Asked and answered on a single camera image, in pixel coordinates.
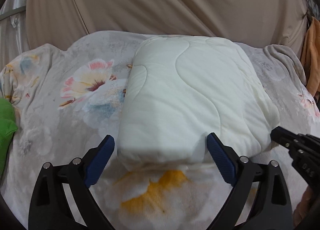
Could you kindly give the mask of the person's right hand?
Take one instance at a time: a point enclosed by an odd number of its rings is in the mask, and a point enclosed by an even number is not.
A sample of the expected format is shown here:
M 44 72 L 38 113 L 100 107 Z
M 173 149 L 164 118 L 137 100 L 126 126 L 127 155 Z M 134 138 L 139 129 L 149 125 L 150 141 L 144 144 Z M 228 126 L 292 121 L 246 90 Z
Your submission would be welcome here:
M 314 202 L 315 195 L 312 189 L 308 186 L 302 196 L 301 201 L 299 202 L 293 213 L 293 224 L 295 227 L 298 226 L 306 217 Z

